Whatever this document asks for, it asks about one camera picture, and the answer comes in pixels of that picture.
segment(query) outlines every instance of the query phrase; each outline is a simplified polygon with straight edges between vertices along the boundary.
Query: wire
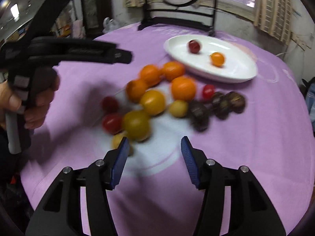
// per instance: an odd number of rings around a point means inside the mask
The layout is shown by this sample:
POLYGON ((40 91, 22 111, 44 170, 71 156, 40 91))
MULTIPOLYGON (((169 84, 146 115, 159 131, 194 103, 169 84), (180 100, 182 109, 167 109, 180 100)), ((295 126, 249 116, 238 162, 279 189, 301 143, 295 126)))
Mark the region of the wire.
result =
POLYGON ((291 53, 291 52, 293 52, 297 47, 298 47, 298 44, 295 45, 295 47, 294 47, 293 50, 291 50, 290 52, 286 52, 286 53, 291 53))
POLYGON ((280 56, 280 55, 287 54, 287 53, 290 53, 290 52, 282 52, 282 53, 279 53, 279 54, 276 55, 276 56, 280 56))

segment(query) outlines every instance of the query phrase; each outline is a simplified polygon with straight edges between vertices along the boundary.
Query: orange cherry tomato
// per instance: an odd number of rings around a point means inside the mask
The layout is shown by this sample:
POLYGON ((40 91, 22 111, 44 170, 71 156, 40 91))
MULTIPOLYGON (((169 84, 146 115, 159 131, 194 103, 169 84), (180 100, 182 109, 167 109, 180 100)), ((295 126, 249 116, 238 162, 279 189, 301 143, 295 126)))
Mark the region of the orange cherry tomato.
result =
POLYGON ((171 84, 174 100, 191 101, 196 96, 196 84, 191 78, 181 76, 175 78, 171 84))
POLYGON ((210 58, 211 58, 211 62, 214 66, 216 67, 221 67, 223 66, 224 62, 225 62, 225 57, 222 53, 220 52, 215 52, 215 53, 212 53, 210 55, 210 58))
POLYGON ((160 83, 161 72, 155 65, 146 65, 141 69, 139 73, 139 78, 143 80, 148 87, 153 87, 160 83))
POLYGON ((175 78, 185 74, 185 67, 182 63, 171 61, 163 65, 162 72, 165 76, 165 79, 171 82, 175 78))
POLYGON ((147 88, 148 86, 143 80, 132 80, 128 82, 126 86, 126 95, 128 97, 128 100, 134 103, 138 103, 147 88))

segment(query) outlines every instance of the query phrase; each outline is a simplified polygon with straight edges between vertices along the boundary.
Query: black handle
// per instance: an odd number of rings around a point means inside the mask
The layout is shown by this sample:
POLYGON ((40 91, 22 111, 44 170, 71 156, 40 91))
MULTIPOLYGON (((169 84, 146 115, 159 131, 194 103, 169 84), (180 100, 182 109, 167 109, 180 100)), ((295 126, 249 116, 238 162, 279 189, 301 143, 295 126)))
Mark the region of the black handle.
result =
POLYGON ((22 106, 15 112, 6 112, 9 151, 18 154, 31 146, 32 131, 25 129, 24 111, 36 106, 38 93, 47 90, 55 81, 57 73, 51 67, 23 67, 10 70, 9 86, 22 99, 22 106))

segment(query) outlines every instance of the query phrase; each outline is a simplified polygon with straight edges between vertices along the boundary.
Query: metal screw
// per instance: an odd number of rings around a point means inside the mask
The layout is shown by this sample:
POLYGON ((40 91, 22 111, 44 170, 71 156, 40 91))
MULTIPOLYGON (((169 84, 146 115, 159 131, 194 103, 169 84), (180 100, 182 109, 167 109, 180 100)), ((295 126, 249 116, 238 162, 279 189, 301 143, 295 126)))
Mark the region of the metal screw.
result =
POLYGON ((63 170, 62 170, 63 173, 65 174, 68 174, 71 172, 71 168, 70 167, 65 167, 63 170))
POLYGON ((208 166, 213 166, 213 165, 215 164, 215 161, 212 160, 212 159, 208 159, 208 160, 206 160, 206 164, 207 164, 208 166))
POLYGON ((249 171, 249 168, 247 166, 242 166, 241 167, 241 171, 243 171, 244 173, 249 171))
POLYGON ((96 166, 101 167, 101 166, 103 166, 105 164, 105 162, 103 160, 97 160, 95 162, 95 164, 96 164, 96 166))

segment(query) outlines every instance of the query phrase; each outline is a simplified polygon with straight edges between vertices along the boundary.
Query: light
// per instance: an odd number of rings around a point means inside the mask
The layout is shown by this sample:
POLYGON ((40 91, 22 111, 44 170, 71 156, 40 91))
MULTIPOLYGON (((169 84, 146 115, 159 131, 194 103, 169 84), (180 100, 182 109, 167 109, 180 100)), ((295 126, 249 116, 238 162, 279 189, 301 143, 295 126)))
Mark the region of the light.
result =
POLYGON ((4 8, 4 7, 6 7, 8 4, 9 4, 9 1, 8 1, 8 0, 4 0, 4 1, 1 3, 1 7, 4 8))
POLYGON ((19 16, 19 9, 18 9, 18 5, 15 4, 11 7, 11 13, 12 13, 12 16, 14 17, 14 19, 18 18, 19 16))

